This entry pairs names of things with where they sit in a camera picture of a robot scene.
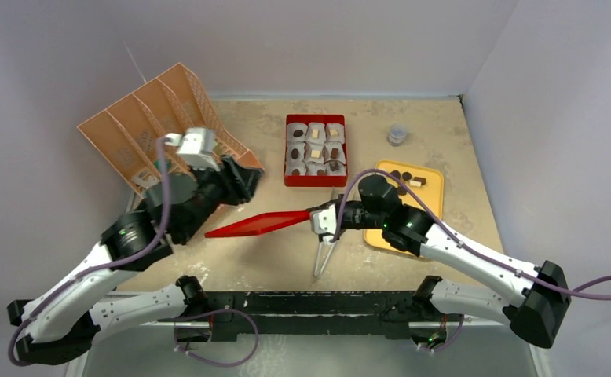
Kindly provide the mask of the red box lid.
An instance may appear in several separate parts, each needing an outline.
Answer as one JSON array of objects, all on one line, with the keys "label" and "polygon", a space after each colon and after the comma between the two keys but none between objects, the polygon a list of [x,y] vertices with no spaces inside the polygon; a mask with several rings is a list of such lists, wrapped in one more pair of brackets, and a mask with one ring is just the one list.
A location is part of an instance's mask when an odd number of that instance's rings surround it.
[{"label": "red box lid", "polygon": [[309,219],[310,215],[307,210],[267,212],[223,226],[219,229],[210,230],[204,236],[206,238],[260,236],[297,225]]}]

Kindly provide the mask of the metal slotted tongs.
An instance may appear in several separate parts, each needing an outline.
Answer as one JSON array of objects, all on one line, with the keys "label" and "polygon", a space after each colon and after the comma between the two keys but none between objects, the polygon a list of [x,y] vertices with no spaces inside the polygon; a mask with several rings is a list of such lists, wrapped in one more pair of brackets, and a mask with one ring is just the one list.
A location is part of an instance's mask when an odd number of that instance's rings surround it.
[{"label": "metal slotted tongs", "polygon": [[[333,188],[331,190],[331,198],[326,203],[335,203],[336,204],[338,202],[338,199],[339,199],[338,193],[336,192],[336,189]],[[333,250],[336,247],[336,244],[337,244],[336,241],[333,245],[326,245],[319,241],[317,253],[316,253],[315,266],[313,270],[314,277],[319,278],[322,276],[330,260],[330,257],[333,253]]]}]

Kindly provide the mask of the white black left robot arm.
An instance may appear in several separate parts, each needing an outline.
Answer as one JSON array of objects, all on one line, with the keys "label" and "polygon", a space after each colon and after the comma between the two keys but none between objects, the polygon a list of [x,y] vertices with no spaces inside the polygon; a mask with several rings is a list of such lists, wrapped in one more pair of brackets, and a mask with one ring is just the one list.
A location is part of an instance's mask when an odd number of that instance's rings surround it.
[{"label": "white black left robot arm", "polygon": [[262,175],[261,169],[241,165],[231,156],[187,174],[164,172],[140,206],[107,228],[58,284],[38,298],[8,305],[16,329],[9,341],[10,362],[20,367],[65,364],[96,342],[141,324],[214,316],[193,276],[118,301],[108,301],[106,295],[171,256],[173,245],[190,241],[220,206],[248,203]]}]

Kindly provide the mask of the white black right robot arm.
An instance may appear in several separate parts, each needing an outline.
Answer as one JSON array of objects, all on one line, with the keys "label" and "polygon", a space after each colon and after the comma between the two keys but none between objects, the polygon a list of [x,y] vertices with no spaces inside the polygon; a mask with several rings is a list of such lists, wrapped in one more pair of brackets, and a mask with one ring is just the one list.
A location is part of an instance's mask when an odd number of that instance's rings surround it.
[{"label": "white black right robot arm", "polygon": [[509,326],[534,346],[554,345],[571,304],[560,265],[523,262],[461,235],[427,211],[404,203],[380,174],[362,178],[358,192],[358,201],[339,196],[307,210],[313,232],[322,241],[335,245],[345,230],[377,229],[392,248],[440,262],[479,282],[475,287],[427,277],[413,299],[419,317],[480,317]]}]

